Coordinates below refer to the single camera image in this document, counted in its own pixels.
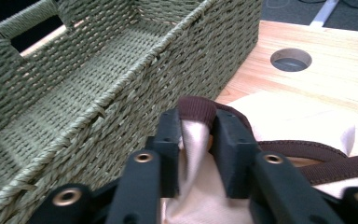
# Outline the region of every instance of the wooden table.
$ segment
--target wooden table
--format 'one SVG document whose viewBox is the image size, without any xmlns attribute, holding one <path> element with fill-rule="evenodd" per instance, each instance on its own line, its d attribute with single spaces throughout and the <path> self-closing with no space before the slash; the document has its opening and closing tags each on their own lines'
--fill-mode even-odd
<svg viewBox="0 0 358 224">
<path fill-rule="evenodd" d="M 310 67 L 294 73 L 275 68 L 270 56 L 286 48 L 309 53 Z M 255 49 L 216 101 L 227 104 L 260 91 L 300 95 L 351 113 L 356 125 L 351 155 L 358 155 L 358 32 L 261 21 Z"/>
</svg>

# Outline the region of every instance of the green wicker basket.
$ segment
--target green wicker basket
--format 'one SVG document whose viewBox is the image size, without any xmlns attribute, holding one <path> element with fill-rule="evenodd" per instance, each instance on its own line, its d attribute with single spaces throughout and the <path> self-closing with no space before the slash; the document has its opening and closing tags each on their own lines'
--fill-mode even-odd
<svg viewBox="0 0 358 224">
<path fill-rule="evenodd" d="M 0 23 L 0 223 L 98 188 L 182 95 L 214 99 L 254 47 L 261 0 L 42 0 Z M 58 15 L 31 54 L 10 39 Z"/>
</svg>

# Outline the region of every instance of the metal leg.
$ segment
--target metal leg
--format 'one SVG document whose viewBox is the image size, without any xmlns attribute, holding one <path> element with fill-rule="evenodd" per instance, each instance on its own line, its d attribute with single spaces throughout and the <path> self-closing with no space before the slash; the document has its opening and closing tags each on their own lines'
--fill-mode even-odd
<svg viewBox="0 0 358 224">
<path fill-rule="evenodd" d="M 319 10 L 316 17 L 310 23 L 310 26 L 323 27 L 324 23 L 330 17 L 330 14 L 333 12 L 334 8 L 336 8 L 338 1 L 339 0 L 327 0 L 322 6 L 321 10 Z"/>
</svg>

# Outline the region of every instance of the basket handle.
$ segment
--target basket handle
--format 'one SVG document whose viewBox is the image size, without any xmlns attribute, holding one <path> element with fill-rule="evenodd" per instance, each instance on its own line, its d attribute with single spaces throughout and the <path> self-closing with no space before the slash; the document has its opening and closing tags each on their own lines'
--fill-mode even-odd
<svg viewBox="0 0 358 224">
<path fill-rule="evenodd" d="M 58 15 L 55 0 L 40 0 L 12 17 L 0 22 L 0 39 L 12 39 L 42 21 Z"/>
</svg>

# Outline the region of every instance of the gray floor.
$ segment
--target gray floor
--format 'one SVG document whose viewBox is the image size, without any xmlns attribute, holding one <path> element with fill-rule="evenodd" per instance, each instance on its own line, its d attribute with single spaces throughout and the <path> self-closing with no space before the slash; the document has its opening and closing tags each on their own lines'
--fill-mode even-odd
<svg viewBox="0 0 358 224">
<path fill-rule="evenodd" d="M 358 0 L 347 2 L 358 7 Z M 261 18 L 265 21 L 309 25 L 323 4 L 306 4 L 298 0 L 264 0 Z M 350 8 L 340 1 L 324 27 L 358 31 L 358 9 Z"/>
</svg>

